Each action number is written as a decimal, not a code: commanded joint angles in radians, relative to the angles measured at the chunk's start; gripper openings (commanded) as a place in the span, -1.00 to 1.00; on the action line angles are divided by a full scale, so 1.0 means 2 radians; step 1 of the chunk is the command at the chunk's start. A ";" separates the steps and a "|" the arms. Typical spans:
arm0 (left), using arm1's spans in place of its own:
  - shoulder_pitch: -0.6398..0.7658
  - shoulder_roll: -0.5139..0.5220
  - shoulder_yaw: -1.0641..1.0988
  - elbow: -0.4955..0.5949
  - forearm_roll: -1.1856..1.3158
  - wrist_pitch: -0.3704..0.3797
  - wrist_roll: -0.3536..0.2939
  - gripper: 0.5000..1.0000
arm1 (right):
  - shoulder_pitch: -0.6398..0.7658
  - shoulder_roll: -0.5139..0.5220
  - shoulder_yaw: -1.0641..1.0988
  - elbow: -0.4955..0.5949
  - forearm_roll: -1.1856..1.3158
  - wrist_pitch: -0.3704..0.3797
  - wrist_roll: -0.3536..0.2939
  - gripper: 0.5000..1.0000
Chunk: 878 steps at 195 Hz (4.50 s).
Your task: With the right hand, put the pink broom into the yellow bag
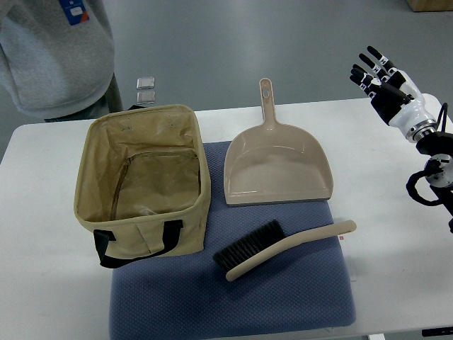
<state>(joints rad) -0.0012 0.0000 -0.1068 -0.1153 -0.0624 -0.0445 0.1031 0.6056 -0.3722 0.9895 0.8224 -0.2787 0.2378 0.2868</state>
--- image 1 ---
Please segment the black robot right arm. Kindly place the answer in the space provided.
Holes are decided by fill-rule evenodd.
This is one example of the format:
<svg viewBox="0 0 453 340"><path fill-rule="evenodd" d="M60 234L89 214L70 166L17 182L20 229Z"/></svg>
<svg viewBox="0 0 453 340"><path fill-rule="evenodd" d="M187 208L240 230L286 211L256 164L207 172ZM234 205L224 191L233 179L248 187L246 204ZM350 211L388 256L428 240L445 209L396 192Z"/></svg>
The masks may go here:
<svg viewBox="0 0 453 340"><path fill-rule="evenodd" d="M422 205L434 207L443 205L452 215L452 133L446 131L448 104L443 103L438 115L440 130L436 128L423 132L416 142L416 149L430 158L423 170L412 174L407 183L408 195ZM437 200L422 197L416 188L424 178Z"/></svg>

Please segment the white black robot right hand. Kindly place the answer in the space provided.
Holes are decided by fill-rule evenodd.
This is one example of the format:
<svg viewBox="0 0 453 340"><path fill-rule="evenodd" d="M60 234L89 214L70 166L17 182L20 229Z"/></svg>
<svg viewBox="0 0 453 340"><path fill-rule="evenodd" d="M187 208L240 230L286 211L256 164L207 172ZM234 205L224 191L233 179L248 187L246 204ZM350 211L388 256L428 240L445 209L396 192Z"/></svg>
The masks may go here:
<svg viewBox="0 0 453 340"><path fill-rule="evenodd" d="M372 46L369 55L359 54L371 71L354 64L350 80L371 98L378 116L390 127L398 128L412 143L437 131L439 123L425 108L425 98L407 75Z"/></svg>

